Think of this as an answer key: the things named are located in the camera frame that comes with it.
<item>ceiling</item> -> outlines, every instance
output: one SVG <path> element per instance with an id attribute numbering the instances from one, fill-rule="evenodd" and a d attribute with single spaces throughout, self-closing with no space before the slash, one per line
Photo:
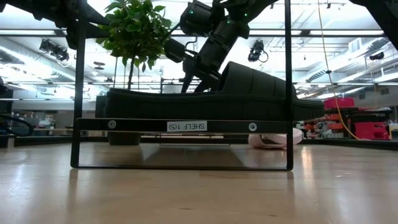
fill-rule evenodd
<path id="1" fill-rule="evenodd" d="M 105 15 L 104 8 L 110 3 L 110 0 L 88 0 L 88 3 L 95 8 L 99 13 Z M 165 17 L 172 20 L 173 24 L 179 22 L 181 13 L 187 6 L 187 0 L 158 0 L 152 1 L 154 5 L 166 6 Z M 255 18 L 249 26 L 252 29 L 283 29 L 284 28 L 284 5 L 283 1 L 275 3 L 274 7 L 268 7 L 257 18 Z M 317 11 L 317 0 L 296 0 L 292 1 L 292 28 L 293 29 L 319 29 L 320 22 Z M 0 21 L 7 21 L 0 23 L 0 29 L 56 29 L 51 21 L 43 19 L 37 21 L 28 12 L 16 9 L 12 6 L 6 6 L 3 13 L 0 13 Z M 326 8 L 322 5 L 322 21 L 324 29 L 365 29 L 373 30 L 380 29 L 374 21 L 366 8 L 354 5 L 348 0 L 331 0 L 331 7 Z M 43 39 L 40 37 L 6 37 L 7 40 L 12 41 L 27 49 L 34 54 L 40 55 L 42 59 L 56 62 L 55 58 L 50 55 L 42 55 L 39 50 L 40 43 Z M 53 43 L 67 47 L 67 42 L 64 38 L 49 38 Z M 193 37 L 175 37 L 176 40 L 185 44 L 192 41 Z M 269 54 L 269 60 L 266 63 L 262 62 L 248 62 L 249 49 L 253 43 L 261 39 L 265 46 L 266 52 Z M 326 54 L 329 60 L 339 57 L 348 51 L 349 43 L 356 38 L 326 38 L 325 47 Z M 205 38 L 199 37 L 195 49 L 198 50 L 205 43 Z M 324 64 L 324 52 L 321 38 L 311 37 L 295 37 L 292 39 L 293 43 L 293 70 L 294 82 L 304 81 L 311 71 L 315 71 L 320 65 Z M 125 74 L 129 73 L 129 66 L 125 69 L 121 60 L 110 56 L 109 52 L 102 48 L 102 46 L 95 43 L 95 40 L 86 41 L 85 54 L 85 76 L 88 81 L 104 82 L 107 78 L 114 78 L 116 72 L 116 82 L 124 82 L 127 78 Z M 75 64 L 74 56 L 76 52 L 68 49 L 70 60 L 60 66 L 66 67 L 66 72 L 74 75 Z M 283 37 L 250 37 L 248 39 L 239 38 L 235 43 L 233 49 L 227 56 L 221 69 L 229 62 L 237 62 L 245 66 L 270 73 L 279 78 L 285 78 L 285 41 Z M 104 70 L 95 70 L 94 62 L 105 63 Z M 339 68 L 337 72 L 343 74 L 343 77 L 352 75 L 358 72 L 359 67 L 364 66 L 365 59 L 352 60 L 347 66 Z M 160 78 L 183 78 L 182 64 L 174 63 L 169 59 L 163 58 L 156 61 L 155 67 L 151 70 L 146 70 L 144 73 L 134 72 L 133 81 L 138 82 L 138 74 L 140 82 L 159 82 Z M 140 86 L 143 91 L 158 92 L 160 85 L 142 84 Z"/>

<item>shelf label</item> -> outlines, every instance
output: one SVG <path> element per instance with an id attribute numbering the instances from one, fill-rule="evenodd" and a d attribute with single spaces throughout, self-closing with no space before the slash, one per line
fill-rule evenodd
<path id="1" fill-rule="evenodd" d="M 169 121 L 167 132 L 207 131 L 207 121 Z"/>

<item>tree trunk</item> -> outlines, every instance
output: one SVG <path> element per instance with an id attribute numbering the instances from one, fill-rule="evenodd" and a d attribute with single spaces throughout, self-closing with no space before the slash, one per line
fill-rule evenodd
<path id="1" fill-rule="evenodd" d="M 134 56 L 131 60 L 131 66 L 130 66 L 130 74 L 129 74 L 129 83 L 127 85 L 127 90 L 131 90 L 131 79 L 132 79 L 132 72 L 134 71 L 134 60 L 136 56 Z"/>

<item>black padded object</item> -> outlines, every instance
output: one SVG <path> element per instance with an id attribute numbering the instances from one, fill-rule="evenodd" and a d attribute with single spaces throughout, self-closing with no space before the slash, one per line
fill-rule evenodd
<path id="1" fill-rule="evenodd" d="M 285 81 L 230 62 L 219 91 L 207 93 L 140 93 L 111 89 L 105 116 L 109 118 L 285 121 Z M 320 101 L 294 96 L 294 120 L 325 114 Z"/>

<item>yellow cable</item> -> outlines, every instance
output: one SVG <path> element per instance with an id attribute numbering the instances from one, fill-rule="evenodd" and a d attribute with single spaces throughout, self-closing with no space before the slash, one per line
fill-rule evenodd
<path id="1" fill-rule="evenodd" d="M 321 3 L 320 3 L 320 0 L 318 0 L 318 14 L 319 14 L 319 21 L 320 21 L 320 24 L 321 24 L 321 34 L 322 34 L 323 52 L 325 53 L 326 68 L 327 68 L 328 71 L 330 71 L 330 70 L 329 70 L 329 63 L 328 63 L 328 56 L 327 56 L 327 54 L 326 54 L 325 37 L 324 37 L 324 35 L 323 35 L 323 24 L 322 24 L 322 15 L 321 15 Z M 338 106 L 338 100 L 337 100 L 335 88 L 333 87 L 333 81 L 331 80 L 331 75 L 330 75 L 330 73 L 328 73 L 328 75 L 329 75 L 329 80 L 330 80 L 330 84 L 331 84 L 331 90 L 332 90 L 332 92 L 333 92 L 333 94 L 334 94 L 334 96 L 335 96 L 336 106 L 337 106 L 337 111 L 338 111 L 338 116 L 339 116 L 339 118 L 340 118 L 340 122 L 343 124 L 345 130 L 347 130 L 347 132 L 348 132 L 352 137 L 354 137 L 354 138 L 357 139 L 357 140 L 361 140 L 360 138 L 356 137 L 355 134 L 353 134 L 353 133 L 347 128 L 346 124 L 344 123 L 343 117 L 342 117 L 342 115 L 341 115 L 340 107 Z"/>

